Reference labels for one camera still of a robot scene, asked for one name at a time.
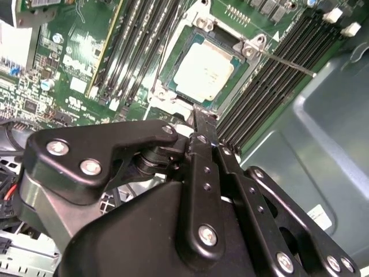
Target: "silver screw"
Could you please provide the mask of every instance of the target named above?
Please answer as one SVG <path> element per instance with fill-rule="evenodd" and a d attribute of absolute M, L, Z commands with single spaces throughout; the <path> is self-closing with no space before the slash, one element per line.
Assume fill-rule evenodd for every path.
<path fill-rule="evenodd" d="M 287 273 L 293 273 L 293 264 L 291 259 L 283 252 L 277 253 L 277 260 L 281 268 Z"/>
<path fill-rule="evenodd" d="M 200 226 L 198 229 L 198 235 L 201 241 L 207 246 L 214 246 L 217 243 L 217 235 L 209 226 Z"/>
<path fill-rule="evenodd" d="M 228 148 L 226 148 L 226 147 L 223 147 L 223 152 L 224 152 L 226 155 L 232 155 L 231 150 L 229 150 L 229 149 L 228 149 Z"/>
<path fill-rule="evenodd" d="M 333 270 L 335 270 L 337 272 L 341 271 L 340 265 L 338 264 L 338 261 L 334 257 L 328 256 L 327 261 L 328 261 L 329 265 L 333 268 Z"/>
<path fill-rule="evenodd" d="M 204 137 L 203 135 L 197 136 L 197 139 L 202 143 L 206 143 L 206 137 Z"/>
<path fill-rule="evenodd" d="M 55 156 L 63 156 L 69 152 L 69 147 L 62 141 L 52 141 L 46 145 L 47 151 Z"/>
<path fill-rule="evenodd" d="M 197 27 L 201 28 L 201 29 L 204 29 L 206 27 L 206 23 L 207 23 L 206 20 L 204 18 L 201 18 L 201 17 L 199 17 L 196 20 Z"/>
<path fill-rule="evenodd" d="M 353 269 L 352 264 L 350 263 L 349 260 L 347 260 L 346 258 L 341 258 L 342 263 L 344 264 L 344 266 L 346 266 L 346 268 L 350 271 L 350 272 L 354 272 L 355 270 Z"/>
<path fill-rule="evenodd" d="M 80 165 L 80 169 L 86 175 L 96 176 L 101 172 L 101 165 L 95 160 L 84 160 Z"/>
<path fill-rule="evenodd" d="M 259 178 L 263 178 L 264 177 L 263 173 L 260 170 L 258 170 L 258 169 L 255 169 L 255 174 Z"/>
<path fill-rule="evenodd" d="M 168 133 L 168 134 L 173 134 L 173 130 L 172 130 L 172 128 L 171 128 L 169 125 L 163 126 L 163 127 L 161 127 L 161 128 L 162 128 L 162 130 L 163 130 L 164 132 L 166 132 L 166 133 Z"/>

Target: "integrated circuit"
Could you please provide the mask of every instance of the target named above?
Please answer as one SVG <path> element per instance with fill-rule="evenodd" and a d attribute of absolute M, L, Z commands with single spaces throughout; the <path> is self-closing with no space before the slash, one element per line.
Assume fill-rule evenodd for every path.
<path fill-rule="evenodd" d="M 26 100 L 24 102 L 23 109 L 29 113 L 36 114 L 37 111 L 37 104 L 35 102 L 32 102 L 30 100 Z"/>

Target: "black metal bracket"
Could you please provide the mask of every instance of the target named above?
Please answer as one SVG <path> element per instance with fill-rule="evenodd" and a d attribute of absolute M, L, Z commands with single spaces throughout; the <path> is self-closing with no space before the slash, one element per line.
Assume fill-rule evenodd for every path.
<path fill-rule="evenodd" d="M 106 189 L 150 179 L 155 173 L 167 174 L 171 181 L 100 218 L 91 217 L 78 228 L 64 224 L 69 214 L 58 214 L 55 209 L 53 214 L 65 227 L 65 238 L 60 240 L 66 242 L 63 259 L 69 261 L 61 266 L 61 272 L 68 272 L 65 276 L 74 276 L 71 272 L 91 275 L 91 263 L 85 270 L 72 268 L 89 259 L 80 253 L 91 253 L 99 270 L 109 268 L 106 272 L 111 272 L 112 267 L 119 267 L 130 276 L 137 276 L 137 272 L 147 276 L 145 267 L 167 269 L 171 276 L 204 272 L 218 276 L 217 271 L 229 265 L 238 274 L 242 272 L 241 276 L 360 275 L 354 261 L 264 171 L 252 167 L 244 172 L 240 168 L 233 152 L 219 143 L 216 121 L 210 114 L 195 107 L 192 120 L 194 133 L 190 138 L 158 120 L 43 130 L 30 137 L 19 184 L 23 194 L 32 189 L 45 194 L 38 198 L 44 202 L 35 205 L 36 212 L 47 212 L 43 205 L 55 208 L 64 203 L 71 211 L 89 212 Z M 48 144 L 53 141 L 66 145 L 67 151 L 62 155 L 50 151 Z M 98 173 L 89 175 L 82 170 L 87 159 L 100 166 Z M 228 198 L 226 205 L 222 196 Z M 26 198 L 23 195 L 22 200 L 31 205 Z M 40 218 L 52 226 L 48 215 Z M 69 239 L 72 243 L 66 246 Z M 131 248 L 125 250 L 122 245 Z M 241 256 L 228 245 L 237 248 L 243 260 L 238 260 Z M 129 256 L 125 251 L 136 248 L 145 252 L 142 270 L 121 258 Z M 158 249 L 163 256 L 151 260 L 149 254 Z"/>
<path fill-rule="evenodd" d="M 57 195 L 74 204 L 88 205 L 100 199 L 114 177 L 115 160 L 127 167 L 140 150 L 171 146 L 177 139 L 176 131 L 160 120 L 41 130 L 28 139 L 23 166 L 32 179 Z M 67 145 L 67 153 L 50 153 L 47 145 L 53 141 Z M 101 172 L 82 172 L 80 166 L 85 160 L 97 162 Z"/>

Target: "chip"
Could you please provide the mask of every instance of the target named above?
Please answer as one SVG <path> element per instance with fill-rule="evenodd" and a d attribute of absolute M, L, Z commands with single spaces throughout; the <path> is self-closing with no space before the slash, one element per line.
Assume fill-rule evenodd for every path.
<path fill-rule="evenodd" d="M 37 104 L 35 102 L 26 100 L 24 102 L 24 110 L 29 113 L 35 114 L 37 111 Z"/>
<path fill-rule="evenodd" d="M 177 91 L 200 103 L 214 100 L 235 69 L 232 58 L 207 40 L 192 44 L 174 76 Z"/>
<path fill-rule="evenodd" d="M 52 62 L 51 62 L 51 67 L 52 68 L 57 68 L 58 64 L 59 64 L 59 62 L 53 59 Z"/>
<path fill-rule="evenodd" d="M 41 71 L 41 79 L 45 80 L 45 79 L 50 79 L 51 77 L 51 72 L 48 70 L 42 70 Z"/>
<path fill-rule="evenodd" d="M 46 65 L 51 66 L 52 59 L 46 58 Z"/>
<path fill-rule="evenodd" d="M 99 49 L 95 49 L 95 56 L 99 57 L 101 54 L 101 51 Z"/>

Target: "connector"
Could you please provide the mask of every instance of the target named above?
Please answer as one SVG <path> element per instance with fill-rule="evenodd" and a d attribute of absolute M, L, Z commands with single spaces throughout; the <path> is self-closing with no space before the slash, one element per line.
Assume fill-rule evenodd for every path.
<path fill-rule="evenodd" d="M 361 29 L 361 27 L 362 26 L 357 22 L 351 23 L 349 26 L 342 29 L 341 34 L 349 38 L 352 38 L 357 34 L 357 32 Z"/>
<path fill-rule="evenodd" d="M 343 11 L 339 8 L 334 8 L 330 12 L 323 15 L 323 20 L 329 23 L 336 23 L 338 19 L 342 16 Z"/>

